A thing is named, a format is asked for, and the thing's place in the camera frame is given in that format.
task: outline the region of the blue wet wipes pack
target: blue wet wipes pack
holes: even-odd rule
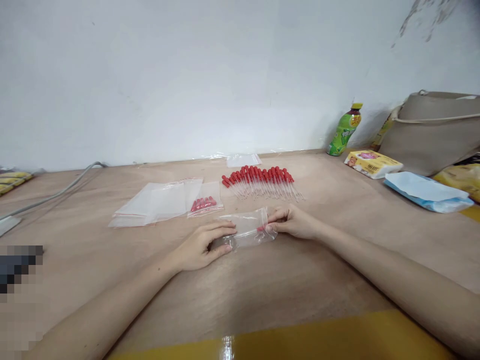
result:
[[[459,212],[474,204],[468,192],[408,171],[387,174],[383,183],[421,207],[436,213]]]

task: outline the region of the bag of red droppers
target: bag of red droppers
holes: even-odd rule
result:
[[[203,216],[223,209],[224,205],[220,199],[220,183],[218,181],[206,182],[201,185],[198,198],[191,205],[187,217]]]

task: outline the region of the bag strap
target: bag strap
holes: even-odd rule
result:
[[[430,123],[430,122],[449,122],[449,121],[469,119],[469,118],[480,118],[480,113],[477,113],[477,114],[453,116],[453,117],[440,117],[440,118],[434,118],[434,119],[403,120],[399,118],[399,111],[403,106],[404,104],[397,106],[391,111],[390,117],[393,121],[396,121],[399,123],[405,123],[405,124],[421,124],[421,123]]]

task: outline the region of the hand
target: hand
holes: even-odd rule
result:
[[[228,220],[200,226],[171,253],[171,256],[178,264],[179,271],[204,268],[212,261],[232,251],[230,245],[222,245],[215,250],[208,251],[209,244],[215,239],[233,235],[236,232],[235,224]]]
[[[271,229],[277,233],[289,233],[301,239],[318,239],[322,224],[292,204],[276,207],[275,212],[268,217],[268,223],[267,231]]]

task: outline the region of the plastic zip bag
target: plastic zip bag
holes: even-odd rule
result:
[[[232,249],[257,246],[275,240],[277,232],[267,231],[268,211],[262,207],[252,212],[223,215],[219,220],[230,220],[236,225],[236,234],[224,236],[212,243],[212,248],[229,244]]]
[[[198,196],[202,182],[202,177],[166,184],[149,182],[113,214],[108,227],[140,227],[181,216]]]
[[[203,181],[203,177],[186,178],[165,184],[170,188],[153,190],[150,216],[147,216],[146,223],[157,223],[185,214],[199,196]]]
[[[226,158],[227,168],[239,168],[245,165],[260,165],[262,160],[260,160],[257,154],[235,154],[229,155]]]
[[[187,217],[199,217],[224,209],[220,199],[220,183],[206,182],[201,185],[197,199],[190,205]]]

